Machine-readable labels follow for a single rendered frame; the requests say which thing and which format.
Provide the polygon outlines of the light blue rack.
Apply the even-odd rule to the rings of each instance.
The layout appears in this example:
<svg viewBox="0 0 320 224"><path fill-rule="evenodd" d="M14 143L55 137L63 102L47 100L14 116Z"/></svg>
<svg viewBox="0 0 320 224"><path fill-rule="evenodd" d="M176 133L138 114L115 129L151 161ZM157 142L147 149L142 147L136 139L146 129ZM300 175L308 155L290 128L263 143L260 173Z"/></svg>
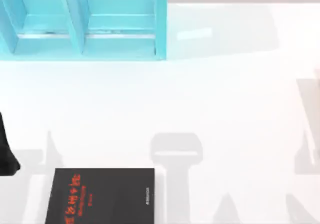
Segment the light blue rack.
<svg viewBox="0 0 320 224"><path fill-rule="evenodd" d="M165 60L168 0L0 0L0 61Z"/></svg>

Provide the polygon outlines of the black book with red lettering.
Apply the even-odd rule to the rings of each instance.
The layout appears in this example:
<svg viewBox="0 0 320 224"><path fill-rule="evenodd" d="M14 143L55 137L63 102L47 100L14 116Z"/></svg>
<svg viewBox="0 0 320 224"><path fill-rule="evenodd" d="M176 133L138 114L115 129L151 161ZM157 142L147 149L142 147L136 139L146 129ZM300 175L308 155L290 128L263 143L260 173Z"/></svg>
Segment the black book with red lettering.
<svg viewBox="0 0 320 224"><path fill-rule="evenodd" d="M45 224L155 224L153 168L57 168Z"/></svg>

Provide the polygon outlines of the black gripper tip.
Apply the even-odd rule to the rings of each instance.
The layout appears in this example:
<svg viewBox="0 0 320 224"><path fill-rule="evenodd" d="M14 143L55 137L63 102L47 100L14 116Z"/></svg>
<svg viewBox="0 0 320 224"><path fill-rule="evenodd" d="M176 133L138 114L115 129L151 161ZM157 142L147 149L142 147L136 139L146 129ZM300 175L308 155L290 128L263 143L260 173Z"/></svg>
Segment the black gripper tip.
<svg viewBox="0 0 320 224"><path fill-rule="evenodd" d="M0 112L0 177L13 176L20 169L21 165L9 146Z"/></svg>

